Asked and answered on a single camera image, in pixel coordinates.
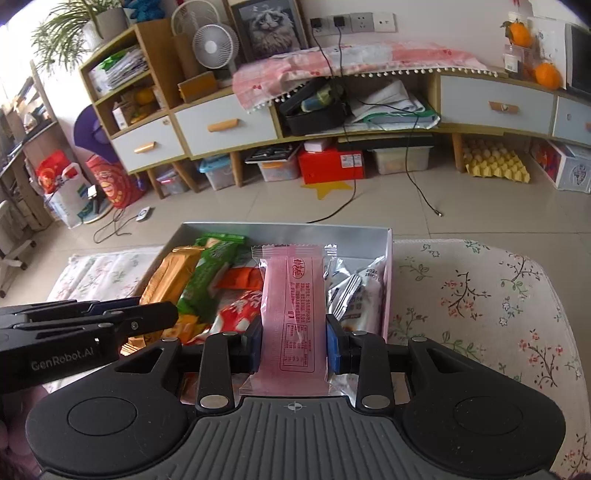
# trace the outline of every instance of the gray ribbed plate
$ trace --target gray ribbed plate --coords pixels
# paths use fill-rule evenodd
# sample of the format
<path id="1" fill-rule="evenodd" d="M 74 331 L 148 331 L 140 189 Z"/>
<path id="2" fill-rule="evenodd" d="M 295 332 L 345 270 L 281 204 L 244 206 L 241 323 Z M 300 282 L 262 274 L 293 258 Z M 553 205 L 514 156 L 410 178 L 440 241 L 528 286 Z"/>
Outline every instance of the gray ribbed plate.
<path id="1" fill-rule="evenodd" d="M 169 458 L 124 478 L 452 480 L 462 477 L 420 458 L 404 443 L 390 420 L 356 413 L 345 397 L 249 397 L 233 413 L 199 420 L 187 441 Z M 553 477 L 537 472 L 527 478 L 551 480 Z M 42 479 L 59 477 L 46 473 Z"/>

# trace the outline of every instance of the black plug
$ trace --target black plug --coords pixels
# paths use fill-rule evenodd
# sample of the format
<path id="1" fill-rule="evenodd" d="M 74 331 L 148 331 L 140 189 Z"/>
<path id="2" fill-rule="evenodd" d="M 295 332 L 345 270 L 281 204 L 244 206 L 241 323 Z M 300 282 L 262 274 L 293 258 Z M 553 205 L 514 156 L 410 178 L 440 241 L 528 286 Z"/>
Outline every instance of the black plug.
<path id="1" fill-rule="evenodd" d="M 322 28 L 322 19 L 321 18 L 310 18 L 310 26 L 312 28 Z"/>
<path id="2" fill-rule="evenodd" d="M 333 22 L 337 28 L 342 28 L 345 26 L 345 18 L 342 15 L 335 15 L 333 17 Z"/>

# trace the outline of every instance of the purple fan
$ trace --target purple fan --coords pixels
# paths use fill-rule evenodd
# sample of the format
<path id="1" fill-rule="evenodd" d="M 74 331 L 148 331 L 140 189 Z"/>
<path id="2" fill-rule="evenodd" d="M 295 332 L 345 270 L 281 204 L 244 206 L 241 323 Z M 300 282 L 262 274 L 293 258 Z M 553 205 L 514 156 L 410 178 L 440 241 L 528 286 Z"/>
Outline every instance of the purple fan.
<path id="1" fill-rule="evenodd" d="M 74 124 L 74 143 L 77 147 L 90 150 L 111 164 L 119 163 L 119 157 L 111 146 L 92 105 L 78 115 Z"/>

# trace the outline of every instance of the white drawer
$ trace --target white drawer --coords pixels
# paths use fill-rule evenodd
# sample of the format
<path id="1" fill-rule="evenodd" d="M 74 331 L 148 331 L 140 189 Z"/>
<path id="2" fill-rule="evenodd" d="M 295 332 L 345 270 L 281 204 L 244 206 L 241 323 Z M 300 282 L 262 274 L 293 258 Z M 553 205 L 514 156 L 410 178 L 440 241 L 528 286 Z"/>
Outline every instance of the white drawer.
<path id="1" fill-rule="evenodd" d="M 591 106 L 558 97 L 553 137 L 591 145 Z"/>
<path id="2" fill-rule="evenodd" d="M 496 111 L 489 102 L 506 105 L 509 111 Z M 492 80 L 441 76 L 442 122 L 548 135 L 553 108 L 551 93 Z"/>
<path id="3" fill-rule="evenodd" d="M 236 95 L 200 103 L 181 110 L 176 116 L 193 156 L 277 138 L 269 109 L 246 113 Z M 233 128 L 219 132 L 207 129 L 210 125 L 233 119 L 238 119 Z"/>
<path id="4" fill-rule="evenodd" d="M 127 171 L 139 170 L 184 155 L 183 147 L 167 116 L 115 138 L 113 146 Z M 142 147 L 146 147 L 146 150 L 136 153 Z"/>

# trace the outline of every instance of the white electric fan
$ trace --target white electric fan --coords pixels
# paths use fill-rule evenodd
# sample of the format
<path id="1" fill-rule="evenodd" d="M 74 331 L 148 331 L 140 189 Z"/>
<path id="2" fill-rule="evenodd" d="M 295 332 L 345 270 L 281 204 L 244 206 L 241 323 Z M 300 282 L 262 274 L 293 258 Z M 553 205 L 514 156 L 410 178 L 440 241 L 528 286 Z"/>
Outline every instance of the white electric fan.
<path id="1" fill-rule="evenodd" d="M 206 0 L 187 0 L 177 7 L 170 18 L 173 34 L 186 33 L 189 38 L 193 38 L 199 28 L 212 23 L 220 23 L 220 15 Z"/>
<path id="2" fill-rule="evenodd" d="M 239 45 L 236 32 L 224 24 L 205 25 L 193 37 L 193 53 L 201 65 L 208 69 L 228 67 L 232 75 Z"/>

